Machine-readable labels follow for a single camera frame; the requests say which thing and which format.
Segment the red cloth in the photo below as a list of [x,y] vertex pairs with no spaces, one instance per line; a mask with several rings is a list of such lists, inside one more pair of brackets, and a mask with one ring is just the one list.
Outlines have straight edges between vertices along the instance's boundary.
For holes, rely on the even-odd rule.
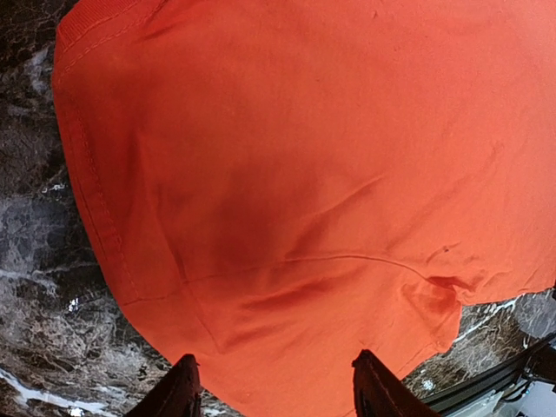
[[82,0],[55,105],[133,326],[254,417],[354,415],[554,284],[556,3]]

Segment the marble surface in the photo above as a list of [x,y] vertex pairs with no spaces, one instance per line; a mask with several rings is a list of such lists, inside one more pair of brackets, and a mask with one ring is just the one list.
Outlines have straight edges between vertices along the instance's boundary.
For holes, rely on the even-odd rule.
[[[71,193],[50,74],[74,2],[0,2],[0,411],[13,417],[120,416],[169,368],[111,297]],[[404,382],[426,397],[553,331],[550,292],[465,308],[453,348]],[[239,415],[204,395],[205,415]]]

